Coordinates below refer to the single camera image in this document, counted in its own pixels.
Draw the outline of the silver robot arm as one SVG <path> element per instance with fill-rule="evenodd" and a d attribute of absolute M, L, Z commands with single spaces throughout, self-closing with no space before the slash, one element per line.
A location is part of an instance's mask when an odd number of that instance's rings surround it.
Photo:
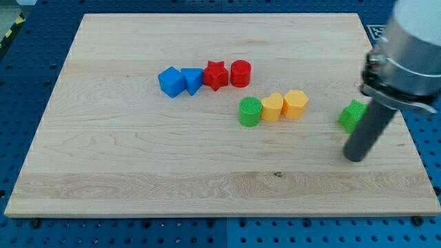
<path fill-rule="evenodd" d="M 440 0 L 399 0 L 367 53 L 360 91 L 380 113 L 431 117 L 440 97 Z"/>

